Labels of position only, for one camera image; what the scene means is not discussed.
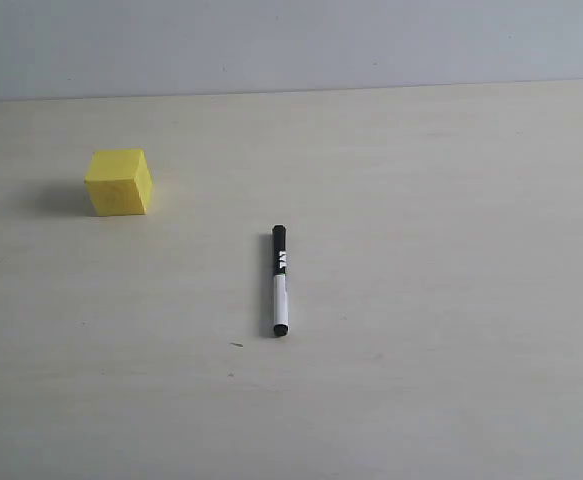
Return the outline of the black and white marker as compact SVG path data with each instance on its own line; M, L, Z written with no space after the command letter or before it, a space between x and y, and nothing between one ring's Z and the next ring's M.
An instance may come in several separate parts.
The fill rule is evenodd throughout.
M286 228L275 225L272 228L273 251L273 333L283 337L289 331L287 293L287 249Z

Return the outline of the yellow foam cube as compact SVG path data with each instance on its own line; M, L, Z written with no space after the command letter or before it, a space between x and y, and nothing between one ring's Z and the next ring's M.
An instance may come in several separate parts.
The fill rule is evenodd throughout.
M95 152L84 183L101 217L146 214L154 187L145 152L139 148Z

